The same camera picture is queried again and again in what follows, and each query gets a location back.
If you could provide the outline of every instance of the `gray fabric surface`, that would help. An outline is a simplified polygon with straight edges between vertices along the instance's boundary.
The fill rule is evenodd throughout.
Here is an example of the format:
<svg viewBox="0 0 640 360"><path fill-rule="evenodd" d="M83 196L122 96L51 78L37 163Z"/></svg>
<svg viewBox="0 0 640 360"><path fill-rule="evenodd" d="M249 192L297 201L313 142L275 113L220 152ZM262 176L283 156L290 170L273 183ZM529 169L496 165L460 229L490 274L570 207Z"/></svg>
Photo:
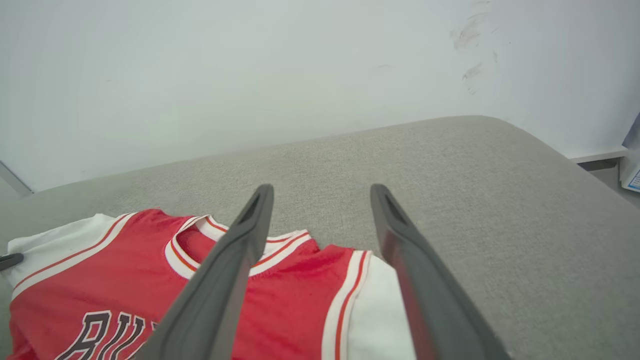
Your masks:
<svg viewBox="0 0 640 360"><path fill-rule="evenodd" d="M271 234L306 228L321 245L376 251L369 186L386 184L517 359L640 354L640 212L539 140L486 117L61 186L3 206L0 245L96 212L160 207L229 224L261 183L276 190Z"/></svg>

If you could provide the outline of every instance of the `red jersey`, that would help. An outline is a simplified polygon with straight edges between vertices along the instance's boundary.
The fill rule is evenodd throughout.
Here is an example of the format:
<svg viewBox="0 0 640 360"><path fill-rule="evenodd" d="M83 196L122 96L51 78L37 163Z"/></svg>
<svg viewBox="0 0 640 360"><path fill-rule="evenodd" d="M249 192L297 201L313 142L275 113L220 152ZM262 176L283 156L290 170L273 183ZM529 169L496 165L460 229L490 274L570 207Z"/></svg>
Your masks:
<svg viewBox="0 0 640 360"><path fill-rule="evenodd" d="M210 216L171 217L151 209L96 215L11 241L10 252L22 252L25 260L3 272L14 285L9 359L133 358L226 230ZM320 250L308 231L268 238L250 270L232 357L347 358L349 342L357 349L366 332L349 338L370 267L370 252L334 245ZM384 274L378 278L387 282L395 276ZM386 300L396 313L403 311L397 298ZM371 306L367 299L363 309ZM408 337L403 319L400 331ZM360 327L368 326L365 321Z"/></svg>

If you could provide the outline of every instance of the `white wall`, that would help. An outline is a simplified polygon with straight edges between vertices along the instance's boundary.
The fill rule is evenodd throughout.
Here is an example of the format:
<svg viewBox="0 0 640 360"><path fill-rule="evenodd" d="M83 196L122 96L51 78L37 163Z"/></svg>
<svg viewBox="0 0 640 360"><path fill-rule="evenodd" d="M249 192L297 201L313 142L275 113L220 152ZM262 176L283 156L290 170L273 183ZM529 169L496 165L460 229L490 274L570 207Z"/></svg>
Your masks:
<svg viewBox="0 0 640 360"><path fill-rule="evenodd" d="M640 112L638 0L0 0L0 160L34 190L448 115L577 157Z"/></svg>

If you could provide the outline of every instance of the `baseboard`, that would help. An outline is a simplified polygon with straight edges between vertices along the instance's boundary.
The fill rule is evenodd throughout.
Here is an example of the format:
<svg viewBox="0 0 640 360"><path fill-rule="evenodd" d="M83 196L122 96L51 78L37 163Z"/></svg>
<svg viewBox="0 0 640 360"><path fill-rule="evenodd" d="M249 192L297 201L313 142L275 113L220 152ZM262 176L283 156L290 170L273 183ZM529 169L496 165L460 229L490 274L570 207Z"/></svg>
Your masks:
<svg viewBox="0 0 640 360"><path fill-rule="evenodd" d="M621 158L624 155L626 155L626 153L627 153L627 148L620 145L619 147L615 149L611 149L609 151L594 152L593 154L586 154L582 156L568 156L568 158L574 163L579 164L579 163L586 163L589 161Z"/></svg>

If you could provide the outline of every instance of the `floor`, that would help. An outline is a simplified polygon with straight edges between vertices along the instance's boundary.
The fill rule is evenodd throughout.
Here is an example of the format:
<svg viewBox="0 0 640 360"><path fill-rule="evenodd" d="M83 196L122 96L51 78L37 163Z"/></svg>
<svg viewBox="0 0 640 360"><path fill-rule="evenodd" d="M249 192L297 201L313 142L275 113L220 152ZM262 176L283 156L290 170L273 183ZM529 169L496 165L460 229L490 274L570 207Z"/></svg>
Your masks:
<svg viewBox="0 0 640 360"><path fill-rule="evenodd" d="M624 189L620 186L618 174L618 166L612 168L603 168L599 170L591 170L589 173L597 177L600 181L612 188L618 195L622 196L626 201L640 209L640 193Z"/></svg>

